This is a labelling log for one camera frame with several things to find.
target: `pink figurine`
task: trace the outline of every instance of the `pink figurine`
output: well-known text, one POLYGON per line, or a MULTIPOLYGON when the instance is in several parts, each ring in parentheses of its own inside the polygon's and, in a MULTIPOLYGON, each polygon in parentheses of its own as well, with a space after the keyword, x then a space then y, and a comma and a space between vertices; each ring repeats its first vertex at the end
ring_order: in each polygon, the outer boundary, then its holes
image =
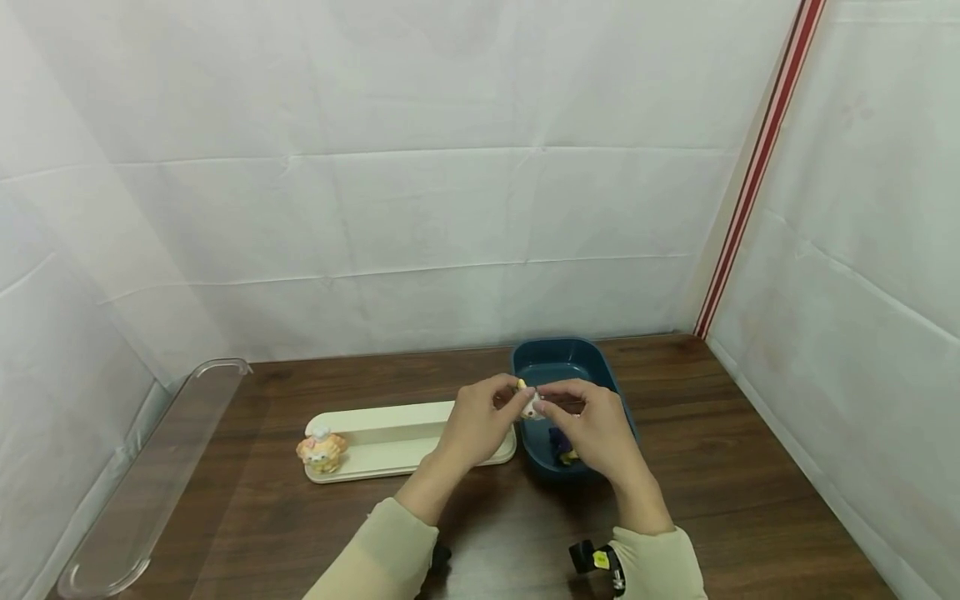
POLYGON ((329 427, 317 426, 310 437, 297 444, 297 456, 314 475, 332 473, 340 468, 340 455, 347 451, 347 440, 329 427))

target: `beige sleeve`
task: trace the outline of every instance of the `beige sleeve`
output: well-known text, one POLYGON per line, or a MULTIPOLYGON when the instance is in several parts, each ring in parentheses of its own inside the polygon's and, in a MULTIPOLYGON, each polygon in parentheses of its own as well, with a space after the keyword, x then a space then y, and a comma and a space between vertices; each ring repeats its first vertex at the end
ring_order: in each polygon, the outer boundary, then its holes
POLYGON ((436 527, 387 498, 303 600, 413 600, 436 541, 436 527))
POLYGON ((623 600, 703 600, 704 578, 686 532, 658 536, 613 528, 610 546, 623 568, 627 592, 623 600))

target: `white tray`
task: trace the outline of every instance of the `white tray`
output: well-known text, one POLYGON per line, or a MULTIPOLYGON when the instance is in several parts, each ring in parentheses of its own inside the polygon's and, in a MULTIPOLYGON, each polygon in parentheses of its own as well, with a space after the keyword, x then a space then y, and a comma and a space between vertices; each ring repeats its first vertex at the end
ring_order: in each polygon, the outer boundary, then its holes
MULTIPOLYGON (((336 472, 314 475, 306 467, 303 472, 314 483, 412 473, 423 457, 437 447, 451 410, 452 400, 317 415, 307 423, 303 435, 309 436, 314 425, 325 425, 333 433, 343 436, 349 448, 341 457, 336 472)), ((516 434, 511 427, 503 444, 483 465, 501 465, 515 453, 516 434)))

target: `clear plastic tray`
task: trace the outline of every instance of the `clear plastic tray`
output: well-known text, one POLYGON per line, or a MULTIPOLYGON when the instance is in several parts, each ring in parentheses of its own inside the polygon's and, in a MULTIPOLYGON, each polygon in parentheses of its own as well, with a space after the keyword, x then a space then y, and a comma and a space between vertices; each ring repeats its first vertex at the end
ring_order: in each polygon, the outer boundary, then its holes
POLYGON ((137 580, 250 365, 213 360, 187 377, 57 582, 63 598, 105 598, 137 580))

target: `figurine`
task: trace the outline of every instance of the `figurine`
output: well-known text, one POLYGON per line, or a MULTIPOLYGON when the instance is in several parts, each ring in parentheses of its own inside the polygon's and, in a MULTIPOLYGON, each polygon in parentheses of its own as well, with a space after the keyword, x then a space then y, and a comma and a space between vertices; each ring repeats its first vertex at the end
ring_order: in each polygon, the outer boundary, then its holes
POLYGON ((550 427, 547 435, 550 439, 550 451, 558 463, 564 467, 570 467, 580 460, 580 455, 573 449, 573 444, 563 431, 557 427, 550 427))
MULTIPOLYGON (((527 383, 523 379, 518 380, 518 382, 516 383, 516 390, 519 392, 520 390, 525 390, 526 388, 527 388, 527 383)), ((523 407, 523 412, 520 413, 521 419, 523 420, 546 419, 544 415, 541 415, 540 413, 537 412, 536 409, 534 409, 534 402, 538 400, 540 400, 540 394, 538 394, 537 391, 535 390, 534 396, 530 398, 530 401, 527 402, 527 405, 523 407)))
POLYGON ((331 433, 329 427, 317 426, 310 437, 297 444, 297 456, 313 475, 335 472, 341 455, 347 451, 347 440, 331 433))

